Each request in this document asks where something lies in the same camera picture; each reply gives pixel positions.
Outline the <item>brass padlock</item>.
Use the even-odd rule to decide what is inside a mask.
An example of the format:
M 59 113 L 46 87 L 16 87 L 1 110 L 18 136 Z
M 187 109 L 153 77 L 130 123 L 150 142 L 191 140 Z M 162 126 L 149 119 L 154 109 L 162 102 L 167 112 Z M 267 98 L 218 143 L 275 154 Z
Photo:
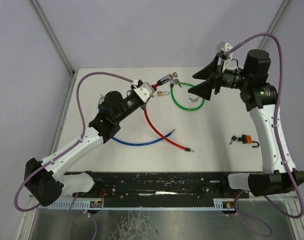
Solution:
M 170 93 L 168 91 L 157 91 L 157 96 L 162 97 L 162 96 L 167 96 Z

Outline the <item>green lock keys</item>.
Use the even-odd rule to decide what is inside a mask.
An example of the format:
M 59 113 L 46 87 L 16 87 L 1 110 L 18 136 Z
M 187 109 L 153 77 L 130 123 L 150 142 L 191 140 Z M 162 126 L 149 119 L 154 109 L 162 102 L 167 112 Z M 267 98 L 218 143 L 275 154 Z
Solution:
M 198 101 L 198 99 L 199 99 L 199 97 L 196 97 L 196 98 L 189 98 L 189 100 L 192 102 L 192 103 L 194 103 L 194 102 L 197 102 Z

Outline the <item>red lock keys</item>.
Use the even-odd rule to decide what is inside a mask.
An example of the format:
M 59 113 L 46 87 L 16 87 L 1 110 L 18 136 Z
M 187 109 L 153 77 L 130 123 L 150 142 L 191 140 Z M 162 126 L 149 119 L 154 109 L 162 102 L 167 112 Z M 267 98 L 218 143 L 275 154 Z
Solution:
M 171 83 L 170 83 L 171 85 L 177 84 L 180 88 L 182 87 L 176 72 L 170 74 L 170 79 L 171 79 Z

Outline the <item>green cable lock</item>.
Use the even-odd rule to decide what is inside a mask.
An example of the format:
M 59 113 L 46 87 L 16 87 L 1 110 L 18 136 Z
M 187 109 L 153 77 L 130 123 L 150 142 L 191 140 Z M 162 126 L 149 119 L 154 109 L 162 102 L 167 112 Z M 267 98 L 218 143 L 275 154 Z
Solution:
M 182 109 L 182 110 L 184 110 L 184 111 L 187 111 L 187 112 L 195 112 L 195 111 L 201 109 L 201 108 L 203 107 L 203 105 L 205 104 L 205 100 L 202 99 L 201 104 L 200 104 L 199 106 L 197 106 L 197 107 L 194 107 L 194 108 L 185 107 L 185 106 L 181 105 L 181 104 L 176 100 L 176 98 L 175 98 L 175 96 L 174 96 L 173 88 L 174 88 L 174 83 L 171 83 L 171 84 L 170 84 L 170 95 L 171 95 L 172 101 L 174 102 L 174 104 L 175 104 L 178 108 L 180 108 L 180 109 Z

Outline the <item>red cable lock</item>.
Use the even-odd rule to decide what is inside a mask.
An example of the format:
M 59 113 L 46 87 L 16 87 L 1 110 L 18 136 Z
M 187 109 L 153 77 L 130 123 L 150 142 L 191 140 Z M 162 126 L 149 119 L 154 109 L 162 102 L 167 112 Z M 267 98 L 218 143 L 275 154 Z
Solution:
M 162 86 L 168 82 L 170 82 L 171 79 L 170 79 L 170 74 L 162 77 L 161 79 L 159 79 L 155 84 L 152 85 L 152 87 L 155 89 L 155 91 L 157 90 L 157 87 L 159 86 Z M 155 127 L 154 125 L 152 124 L 149 116 L 148 116 L 148 113 L 147 113 L 147 108 L 143 110 L 144 111 L 144 116 L 145 116 L 145 119 L 147 120 L 149 126 L 152 128 L 152 130 L 159 136 L 159 137 L 162 137 L 165 141 L 167 141 L 168 143 L 172 144 L 173 146 L 177 147 L 177 148 L 180 148 L 186 152 L 191 152 L 191 153 L 194 153 L 195 151 L 191 148 L 188 148 L 188 147 L 185 147 L 183 145 L 180 145 L 170 139 L 168 139 L 167 137 L 165 137 L 163 134 L 161 134 Z

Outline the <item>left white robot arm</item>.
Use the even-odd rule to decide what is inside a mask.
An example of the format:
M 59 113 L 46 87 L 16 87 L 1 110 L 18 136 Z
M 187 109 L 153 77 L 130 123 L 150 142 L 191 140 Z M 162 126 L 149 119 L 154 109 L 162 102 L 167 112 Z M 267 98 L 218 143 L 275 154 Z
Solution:
M 120 130 L 120 123 L 134 111 L 144 109 L 153 92 L 144 87 L 129 91 L 124 98 L 118 91 L 108 92 L 98 104 L 98 113 L 83 124 L 81 134 L 62 149 L 25 165 L 23 185 L 39 205 L 46 207 L 63 194 L 82 192 L 90 197 L 101 193 L 101 184 L 87 173 L 65 176 L 65 173 L 90 151 L 107 143 Z

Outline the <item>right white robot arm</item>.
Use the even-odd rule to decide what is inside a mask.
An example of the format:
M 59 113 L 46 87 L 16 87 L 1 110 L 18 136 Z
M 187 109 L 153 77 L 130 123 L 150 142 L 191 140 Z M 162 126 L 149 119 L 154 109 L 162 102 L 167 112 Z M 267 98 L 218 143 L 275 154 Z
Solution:
M 254 196 L 289 193 L 304 183 L 304 171 L 298 171 L 285 141 L 277 108 L 278 93 L 267 82 L 271 64 L 268 52 L 252 49 L 247 53 L 243 69 L 226 69 L 226 58 L 214 59 L 195 73 L 194 79 L 202 83 L 188 92 L 205 100 L 221 88 L 239 89 L 240 97 L 255 125 L 262 154 L 262 173 L 231 173 L 220 184 L 220 193 L 231 197 L 237 190 L 251 192 Z

